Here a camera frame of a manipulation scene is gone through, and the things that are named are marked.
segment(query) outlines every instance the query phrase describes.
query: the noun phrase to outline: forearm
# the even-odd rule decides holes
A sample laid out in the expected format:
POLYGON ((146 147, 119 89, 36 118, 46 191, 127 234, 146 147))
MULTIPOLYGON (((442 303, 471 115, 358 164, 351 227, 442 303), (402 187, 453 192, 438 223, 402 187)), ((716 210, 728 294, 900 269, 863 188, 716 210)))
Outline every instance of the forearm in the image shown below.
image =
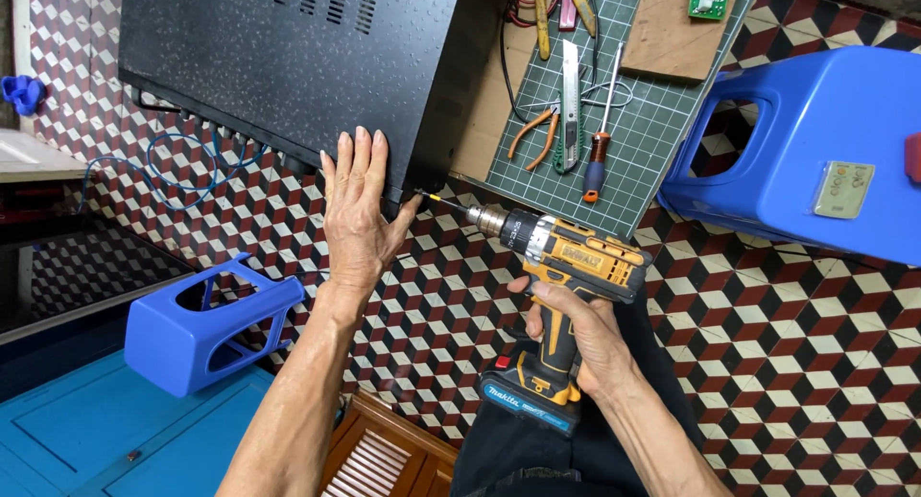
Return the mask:
POLYGON ((314 310, 243 436, 218 495, 313 495, 347 351, 366 298, 321 285, 314 310))
POLYGON ((642 374, 596 401, 651 496, 731 495, 642 374))

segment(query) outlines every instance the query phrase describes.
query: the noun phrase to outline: green cutting mat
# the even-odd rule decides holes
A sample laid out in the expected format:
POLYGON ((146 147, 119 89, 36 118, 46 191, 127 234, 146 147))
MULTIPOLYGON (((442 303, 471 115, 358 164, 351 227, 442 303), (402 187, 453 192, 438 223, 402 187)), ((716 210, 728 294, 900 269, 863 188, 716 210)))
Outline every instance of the green cutting mat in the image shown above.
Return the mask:
MULTIPOLYGON (((619 42, 625 42, 639 0, 597 0, 602 32, 599 48, 598 82, 611 77, 611 65, 619 42)), ((739 33, 745 14, 754 0, 736 0, 720 42, 715 64, 722 64, 732 42, 739 33)), ((581 65, 591 65, 592 38, 582 27, 575 32, 558 33, 556 21, 559 9, 550 24, 552 55, 541 60, 535 51, 521 82, 518 105, 551 101, 562 89, 563 39, 579 46, 581 65)), ((582 175, 589 156, 591 134, 601 123, 604 107, 583 105, 585 149, 573 172, 557 174, 548 154, 534 172, 524 167, 541 152, 547 138, 547 126, 532 130, 521 139, 515 158, 508 159, 508 147, 523 125, 510 115, 496 158, 483 185, 506 197, 517 199, 533 208, 562 216, 587 227, 627 238, 636 230, 640 218, 659 188, 662 177, 678 150, 688 128, 716 75, 713 68, 706 82, 688 87, 677 82, 654 79, 634 79, 622 76, 621 81, 633 88, 634 100, 623 109, 612 109, 609 133, 612 136, 606 162, 602 195, 594 204, 582 201, 582 175)), ((583 76, 583 90, 589 86, 590 71, 583 76)), ((619 90, 614 102, 626 95, 619 90)), ((593 100, 604 101, 605 89, 592 92, 593 100)), ((526 115, 533 118, 545 107, 535 107, 526 115)))

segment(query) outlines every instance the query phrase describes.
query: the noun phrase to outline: hand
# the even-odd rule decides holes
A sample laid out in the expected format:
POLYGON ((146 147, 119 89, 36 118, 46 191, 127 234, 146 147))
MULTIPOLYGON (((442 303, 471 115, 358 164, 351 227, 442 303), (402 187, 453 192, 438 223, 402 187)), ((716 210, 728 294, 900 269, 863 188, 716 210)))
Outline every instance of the hand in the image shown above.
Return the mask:
MULTIPOLYGON (((522 292, 528 287, 528 282, 528 277, 515 279, 508 283, 508 290, 522 292)), ((615 384, 621 384, 628 376, 642 377, 621 337, 621 329, 614 319, 614 307, 610 301, 596 299, 586 303, 573 291, 542 281, 534 283, 531 291, 548 306, 572 319, 576 344, 582 354, 582 366, 576 382, 583 391, 598 399, 598 396, 608 394, 615 384)), ((539 340, 543 334, 540 304, 531 306, 526 329, 534 340, 539 340)))
POLYGON ((363 303, 371 297, 384 270, 406 240, 406 231, 422 203, 416 195, 387 224, 380 214, 380 196, 387 174, 387 138, 377 130, 374 142, 364 127, 339 136, 339 162, 320 152, 326 177, 323 231, 330 248, 330 283, 337 297, 355 294, 363 303))

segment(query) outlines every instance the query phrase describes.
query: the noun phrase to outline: fingernail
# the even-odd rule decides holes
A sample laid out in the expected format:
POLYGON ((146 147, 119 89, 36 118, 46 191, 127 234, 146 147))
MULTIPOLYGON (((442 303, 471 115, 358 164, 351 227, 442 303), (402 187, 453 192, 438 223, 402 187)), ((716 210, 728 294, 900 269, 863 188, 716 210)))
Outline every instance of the fingernail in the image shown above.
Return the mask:
POLYGON ((534 292, 534 295, 537 297, 547 297, 547 294, 550 293, 550 285, 543 281, 537 281, 531 285, 531 291, 534 292))

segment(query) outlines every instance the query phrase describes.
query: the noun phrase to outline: cordless drill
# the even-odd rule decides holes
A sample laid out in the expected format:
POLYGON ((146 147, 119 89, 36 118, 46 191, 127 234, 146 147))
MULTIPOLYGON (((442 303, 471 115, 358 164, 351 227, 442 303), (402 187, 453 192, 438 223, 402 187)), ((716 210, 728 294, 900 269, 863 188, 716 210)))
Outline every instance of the cordless drill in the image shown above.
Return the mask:
POLYGON ((524 255, 523 269, 531 278, 525 293, 541 305, 539 351, 519 343, 510 356, 496 357, 480 376, 480 397, 571 436, 579 423, 582 396, 576 385, 576 337, 569 316, 544 304, 531 286, 544 281, 567 287, 585 302, 602 298, 633 303, 652 263, 651 254, 550 215, 465 207, 420 193, 462 211, 480 232, 498 237, 500 244, 524 255))

